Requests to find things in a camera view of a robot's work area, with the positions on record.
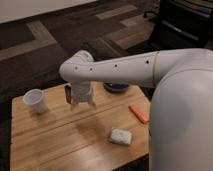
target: dark carpet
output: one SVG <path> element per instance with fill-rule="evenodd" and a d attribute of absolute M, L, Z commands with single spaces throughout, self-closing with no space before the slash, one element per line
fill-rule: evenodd
<path fill-rule="evenodd" d="M 138 39 L 131 40 L 132 44 L 128 44 L 125 49 L 122 45 L 126 45 L 126 29 L 134 30 L 143 19 L 138 23 L 133 19 L 136 26 L 129 28 L 121 21 L 142 15 L 146 9 L 151 8 L 153 1 L 155 0 L 100 1 L 0 25 L 0 171 L 9 170 L 12 99 L 32 88 L 44 89 L 64 83 L 58 73 L 59 66 L 78 50 L 88 50 L 96 61 L 152 51 L 146 42 L 137 42 Z M 106 19 L 96 16 L 128 5 L 133 5 L 136 9 L 108 16 Z M 35 21 L 39 21 L 47 29 L 55 42 L 41 45 L 39 38 L 28 26 L 28 23 Z M 115 38 L 109 38 L 110 33 L 114 33 Z M 32 44 L 30 51 L 22 53 L 23 48 L 19 45 L 26 44 L 27 47 L 33 41 L 37 41 L 37 44 Z M 7 59 L 1 59 L 4 54 L 8 56 Z M 145 156 L 118 171 L 147 170 L 147 161 Z"/>

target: wood grain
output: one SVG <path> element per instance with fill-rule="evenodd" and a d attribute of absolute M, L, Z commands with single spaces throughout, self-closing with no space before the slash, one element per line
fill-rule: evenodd
<path fill-rule="evenodd" d="M 149 113 L 149 101 L 136 86 L 111 94 L 93 83 L 97 108 L 65 102 L 64 85 L 45 90 L 49 111 L 35 114 L 13 100 L 11 170 L 112 170 L 148 153 L 148 127 L 128 110 L 135 105 Z M 131 146 L 111 144 L 112 127 L 133 133 Z"/>

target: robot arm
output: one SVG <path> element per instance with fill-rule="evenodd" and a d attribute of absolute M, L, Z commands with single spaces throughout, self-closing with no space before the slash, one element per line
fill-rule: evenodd
<path fill-rule="evenodd" d="M 76 97 L 89 81 L 155 87 L 150 110 L 151 171 L 212 171 L 213 52 L 169 50 L 93 62 L 86 51 L 60 67 Z"/>
<path fill-rule="evenodd" d="M 119 59 L 93 62 L 86 51 L 79 51 L 60 67 L 67 82 L 101 81 L 155 87 L 182 58 L 205 58 L 204 49 L 151 52 Z"/>

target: blue bowl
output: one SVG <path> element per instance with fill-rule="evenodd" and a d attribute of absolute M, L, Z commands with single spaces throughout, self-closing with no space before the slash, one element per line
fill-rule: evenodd
<path fill-rule="evenodd" d="M 127 84 L 104 83 L 103 85 L 106 90 L 115 93 L 123 92 L 129 87 Z"/>

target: small white object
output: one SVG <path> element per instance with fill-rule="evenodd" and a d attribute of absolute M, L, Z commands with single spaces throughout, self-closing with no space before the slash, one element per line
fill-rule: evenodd
<path fill-rule="evenodd" d="M 132 133 L 130 131 L 112 128 L 109 141 L 117 144 L 130 145 L 132 141 Z"/>
<path fill-rule="evenodd" d="M 44 93 L 40 89 L 32 89 L 28 91 L 24 95 L 23 101 L 26 105 L 32 107 L 38 114 L 44 113 L 47 110 L 47 106 L 44 102 Z"/>

